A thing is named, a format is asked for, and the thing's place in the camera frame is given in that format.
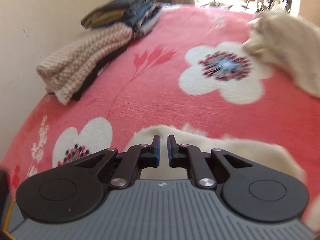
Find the floral blanket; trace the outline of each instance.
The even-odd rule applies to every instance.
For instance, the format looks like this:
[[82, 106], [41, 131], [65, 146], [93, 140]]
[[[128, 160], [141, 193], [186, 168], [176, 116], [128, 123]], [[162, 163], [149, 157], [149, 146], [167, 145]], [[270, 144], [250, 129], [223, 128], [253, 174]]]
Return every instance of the floral blanket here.
[[168, 7], [79, 102], [45, 95], [1, 163], [13, 194], [29, 176], [110, 146], [122, 151], [142, 128], [164, 124], [285, 147], [307, 172], [312, 203], [320, 193], [320, 101], [243, 51], [251, 19]]

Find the knitted sweater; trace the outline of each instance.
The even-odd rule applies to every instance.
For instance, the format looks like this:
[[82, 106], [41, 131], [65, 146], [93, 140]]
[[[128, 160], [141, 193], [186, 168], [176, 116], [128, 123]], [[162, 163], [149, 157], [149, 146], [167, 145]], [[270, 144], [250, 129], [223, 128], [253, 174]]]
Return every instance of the knitted sweater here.
[[66, 105], [97, 62], [127, 44], [132, 29], [124, 23], [90, 31], [89, 35], [54, 52], [36, 68], [48, 92]]

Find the folded sweater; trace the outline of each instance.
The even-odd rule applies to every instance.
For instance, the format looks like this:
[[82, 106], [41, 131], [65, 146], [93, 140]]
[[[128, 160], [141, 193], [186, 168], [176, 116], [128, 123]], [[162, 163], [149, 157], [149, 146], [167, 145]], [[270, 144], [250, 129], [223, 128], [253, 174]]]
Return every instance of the folded sweater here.
[[66, 105], [78, 91], [97, 62], [116, 49], [123, 47], [132, 37], [132, 29], [124, 23], [90, 31], [88, 35], [54, 52], [36, 68], [53, 92]]
[[116, 57], [118, 57], [120, 54], [125, 52], [128, 48], [128, 44], [124, 45], [123, 47], [115, 50], [114, 52], [110, 53], [109, 55], [105, 56], [102, 60], [100, 60], [94, 69], [91, 71], [91, 73], [87, 76], [87, 78], [84, 80], [83, 84], [81, 85], [80, 89], [73, 94], [72, 98], [73, 100], [79, 101], [82, 94], [93, 84], [93, 82], [96, 80], [96, 78], [99, 75], [100, 71], [112, 60], [114, 60]]

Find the red leaf pattern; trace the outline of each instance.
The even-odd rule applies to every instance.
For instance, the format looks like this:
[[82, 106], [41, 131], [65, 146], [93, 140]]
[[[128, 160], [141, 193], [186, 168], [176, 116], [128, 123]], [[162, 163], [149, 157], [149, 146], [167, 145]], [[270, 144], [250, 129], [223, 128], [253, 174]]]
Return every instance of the red leaf pattern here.
[[162, 63], [167, 62], [168, 60], [170, 60], [170, 59], [173, 58], [173, 55], [174, 55], [175, 53], [176, 53], [176, 52], [172, 50], [172, 51], [167, 52], [166, 54], [163, 54], [161, 57], [159, 57], [159, 58], [153, 63], [152, 66], [159, 65], [159, 64], [162, 64]]
[[148, 63], [147, 65], [149, 65], [151, 62], [155, 61], [157, 58], [160, 57], [161, 53], [162, 53], [163, 48], [161, 47], [157, 47], [155, 48], [155, 50], [149, 55], [148, 57]]
[[20, 172], [20, 166], [17, 165], [16, 168], [14, 169], [14, 175], [11, 181], [11, 187], [15, 189], [19, 186], [19, 182], [20, 182], [19, 172]]
[[145, 61], [146, 61], [146, 59], [147, 59], [147, 57], [148, 57], [148, 52], [147, 51], [145, 51], [142, 55], [141, 55], [141, 57], [139, 58], [139, 56], [138, 55], [134, 55], [134, 65], [136, 66], [136, 68], [139, 68]]

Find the yellow edge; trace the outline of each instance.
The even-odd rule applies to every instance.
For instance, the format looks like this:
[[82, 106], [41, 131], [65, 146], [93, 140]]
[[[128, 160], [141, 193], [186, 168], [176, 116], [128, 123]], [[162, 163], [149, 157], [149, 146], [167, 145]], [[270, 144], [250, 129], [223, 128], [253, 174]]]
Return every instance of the yellow edge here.
[[6, 235], [7, 235], [7, 237], [9, 237], [10, 238], [10, 240], [16, 240], [12, 235], [10, 235], [7, 231], [3, 231]]
[[7, 230], [8, 230], [8, 227], [9, 227], [9, 224], [10, 224], [10, 218], [11, 218], [11, 213], [12, 213], [12, 208], [13, 208], [13, 205], [14, 205], [15, 201], [12, 200], [10, 202], [10, 206], [8, 208], [8, 212], [5, 216], [5, 219], [4, 219], [4, 225], [3, 225], [3, 232], [7, 235], [7, 237], [9, 237], [11, 240], [16, 240], [12, 235], [10, 235]]

